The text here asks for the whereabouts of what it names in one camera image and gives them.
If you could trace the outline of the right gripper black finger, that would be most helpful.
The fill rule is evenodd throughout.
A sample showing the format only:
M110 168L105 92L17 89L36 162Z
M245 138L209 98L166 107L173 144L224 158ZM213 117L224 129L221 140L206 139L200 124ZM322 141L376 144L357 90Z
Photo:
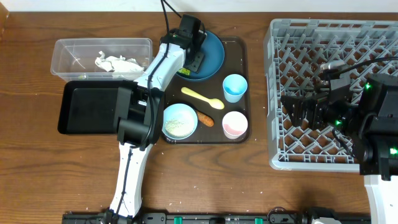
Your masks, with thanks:
M280 101L286 108L301 108L307 104L310 97L281 96Z
M294 127L301 126L303 121L307 118L308 106L284 106L284 109L289 116L289 119Z

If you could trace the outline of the yellow snack wrapper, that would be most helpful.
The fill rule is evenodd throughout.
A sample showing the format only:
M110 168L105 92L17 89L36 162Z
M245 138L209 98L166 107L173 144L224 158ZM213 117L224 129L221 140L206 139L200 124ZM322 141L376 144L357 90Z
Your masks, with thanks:
M189 77L191 74L191 71L187 68L181 68L180 70L177 71L178 75L181 75L183 77Z

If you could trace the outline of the light blue cup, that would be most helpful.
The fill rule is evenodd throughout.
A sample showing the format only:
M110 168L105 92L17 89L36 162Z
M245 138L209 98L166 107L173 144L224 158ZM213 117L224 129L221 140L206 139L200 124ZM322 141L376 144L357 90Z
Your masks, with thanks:
M242 75L231 74L223 80L222 87L226 101L237 103L245 94L248 83Z

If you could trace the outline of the pink cup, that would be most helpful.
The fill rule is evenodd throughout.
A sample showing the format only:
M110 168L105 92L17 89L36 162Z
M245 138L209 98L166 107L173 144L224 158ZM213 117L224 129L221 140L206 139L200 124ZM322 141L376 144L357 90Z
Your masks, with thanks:
M224 135L228 139L237 139L248 129L248 120L242 113L231 111L222 119Z

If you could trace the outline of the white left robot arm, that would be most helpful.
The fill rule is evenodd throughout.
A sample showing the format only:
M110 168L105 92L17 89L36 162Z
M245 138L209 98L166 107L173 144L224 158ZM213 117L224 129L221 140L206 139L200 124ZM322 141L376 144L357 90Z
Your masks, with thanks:
M133 220L142 205L142 181L147 158L160 136L164 94L174 75L187 65L198 68L202 44L208 32L173 29L160 40L159 52L146 71L118 89L114 128L119 141L120 163L108 221Z

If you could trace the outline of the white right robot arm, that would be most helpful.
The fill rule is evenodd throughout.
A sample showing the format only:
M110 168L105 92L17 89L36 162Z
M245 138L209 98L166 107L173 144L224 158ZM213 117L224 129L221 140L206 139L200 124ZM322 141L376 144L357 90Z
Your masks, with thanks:
M353 145L341 146L359 162L372 223L397 223L397 77L372 74L358 105L344 78L330 80L328 92L311 97L282 96L293 126L308 121L312 130L332 126L332 134L348 136Z

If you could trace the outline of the grey dishwasher rack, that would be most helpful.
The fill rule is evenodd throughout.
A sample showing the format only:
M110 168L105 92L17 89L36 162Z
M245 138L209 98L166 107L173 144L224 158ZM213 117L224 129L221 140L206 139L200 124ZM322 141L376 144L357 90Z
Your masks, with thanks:
M327 126L294 127L281 103L284 95L312 96L321 65L347 65L397 56L397 22L274 19L264 38L267 78L269 164L276 170L357 172L359 165L340 146L342 135Z

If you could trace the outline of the cream plastic spoon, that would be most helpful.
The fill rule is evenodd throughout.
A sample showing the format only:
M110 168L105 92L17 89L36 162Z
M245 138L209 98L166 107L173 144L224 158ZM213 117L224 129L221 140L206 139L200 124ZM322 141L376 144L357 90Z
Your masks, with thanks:
M199 99L199 100L207 102L214 109L217 109L217 110L223 110L224 109L224 103L221 100L217 99L217 98L212 98L212 99L206 98L206 97L202 96L201 94L199 94L199 93L197 93L197 92L195 92L195 91L193 91L193 90L191 90L191 89L189 89L187 87L182 87L181 88L181 92L183 94L188 95L188 96L191 96L191 97L194 97L196 99Z

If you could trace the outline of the dark brown serving tray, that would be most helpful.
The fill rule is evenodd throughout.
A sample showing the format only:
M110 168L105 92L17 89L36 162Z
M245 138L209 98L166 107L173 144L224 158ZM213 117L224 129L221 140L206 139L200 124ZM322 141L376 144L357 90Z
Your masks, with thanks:
M183 103L191 106L193 109L209 116L215 122L212 127L198 123L195 132L186 139L174 140L162 135L165 142L169 144L241 144L246 141L251 129L248 128L243 135L237 139L229 139L224 135L222 127L222 119L226 113L238 111L250 118L250 96L249 92L245 92L243 97L237 103L229 103L225 100L222 82L231 74L242 75L248 79L246 46L239 37L222 37L221 41L224 46L224 62L221 68L210 78L203 81L191 81L178 75L174 76L170 85L165 92L166 106L176 103ZM223 110L212 108L208 103L185 95L181 92L181 88L187 87L207 98L217 98L224 103Z

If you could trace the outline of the orange carrot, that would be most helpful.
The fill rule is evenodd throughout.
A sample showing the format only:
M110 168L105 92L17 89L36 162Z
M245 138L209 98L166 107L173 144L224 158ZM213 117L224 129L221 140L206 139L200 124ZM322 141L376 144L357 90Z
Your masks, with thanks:
M203 114L199 111L196 111L196 114L197 114L198 120L200 122L202 122L205 126L208 126L208 127L214 126L215 122L213 121L213 119L211 117L209 117L206 114Z

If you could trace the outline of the light blue bowl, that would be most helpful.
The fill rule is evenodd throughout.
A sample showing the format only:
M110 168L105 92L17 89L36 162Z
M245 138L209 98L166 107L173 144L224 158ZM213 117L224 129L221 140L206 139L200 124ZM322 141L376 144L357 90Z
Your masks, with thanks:
M198 125L198 117L191 106L176 103L164 109L163 134L173 140L182 140L191 136Z

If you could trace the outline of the crumpled white paper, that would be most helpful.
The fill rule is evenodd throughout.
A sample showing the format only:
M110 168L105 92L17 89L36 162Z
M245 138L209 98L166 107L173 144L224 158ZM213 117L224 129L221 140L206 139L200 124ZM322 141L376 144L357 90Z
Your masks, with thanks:
M113 73L113 76L140 75L144 72L144 67L139 65L134 58L126 59L122 55L106 57L102 51L99 51L99 54L100 56L95 59L95 65L106 72Z

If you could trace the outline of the black square bin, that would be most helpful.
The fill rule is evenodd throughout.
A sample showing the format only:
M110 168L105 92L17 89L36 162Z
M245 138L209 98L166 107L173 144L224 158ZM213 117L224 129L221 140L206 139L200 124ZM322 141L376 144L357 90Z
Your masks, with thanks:
M63 91L58 119L61 134L116 134L118 89L130 81L70 81Z

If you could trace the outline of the clear plastic bin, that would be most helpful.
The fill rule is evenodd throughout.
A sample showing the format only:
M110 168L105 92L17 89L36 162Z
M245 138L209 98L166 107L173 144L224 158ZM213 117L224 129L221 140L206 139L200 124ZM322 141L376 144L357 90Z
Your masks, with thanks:
M95 65L99 51L106 57L134 58L144 71L152 62L152 41L148 38L85 38L56 41L50 71L66 82L75 80L134 80L140 75L113 76Z

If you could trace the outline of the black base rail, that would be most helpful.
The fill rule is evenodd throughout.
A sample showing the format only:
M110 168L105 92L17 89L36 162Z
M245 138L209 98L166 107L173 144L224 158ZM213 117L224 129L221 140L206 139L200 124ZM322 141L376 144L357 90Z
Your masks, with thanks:
M169 213L165 210L149 210L142 208L134 217L116 217L107 209L100 213L69 212L62 216L62 223L71 224L101 224L101 223L131 223L131 224L311 224L311 223L341 223L341 224L371 224L369 215L337 213L323 207L309 207L302 212L288 211L283 207L275 207L268 213Z

